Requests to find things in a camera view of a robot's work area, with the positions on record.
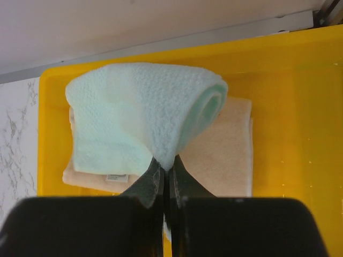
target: folded towel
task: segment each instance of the folded towel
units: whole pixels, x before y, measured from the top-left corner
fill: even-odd
[[[72,80],[74,169],[141,176],[154,156],[169,170],[216,119],[227,90],[206,69],[150,63],[107,65]]]
[[[216,196],[251,196],[252,121],[251,101],[228,97],[219,117],[210,128],[193,140],[180,156],[188,172]],[[73,112],[70,111],[73,129]],[[63,173],[66,184],[122,193],[127,183],[106,181],[106,175],[77,172],[72,163]]]

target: marble countertop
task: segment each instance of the marble countertop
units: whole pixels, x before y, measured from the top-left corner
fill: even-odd
[[[37,195],[39,78],[0,84],[0,227],[22,198]]]

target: yellow plastic bin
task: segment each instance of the yellow plastic bin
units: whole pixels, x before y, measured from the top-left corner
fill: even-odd
[[[39,195],[112,195],[62,182],[72,152],[65,86],[124,62],[204,67],[223,76],[230,96],[251,99],[253,195],[301,200],[330,255],[343,256],[343,25],[47,70],[39,88]]]

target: rolled towel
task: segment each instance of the rolled towel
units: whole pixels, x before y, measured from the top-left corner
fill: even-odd
[[[141,176],[154,156],[169,170],[214,122],[227,90],[206,69],[151,63],[107,65],[72,80],[74,169]]]

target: towel label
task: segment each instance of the towel label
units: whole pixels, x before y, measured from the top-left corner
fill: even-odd
[[[107,175],[106,181],[128,182],[129,175]]]

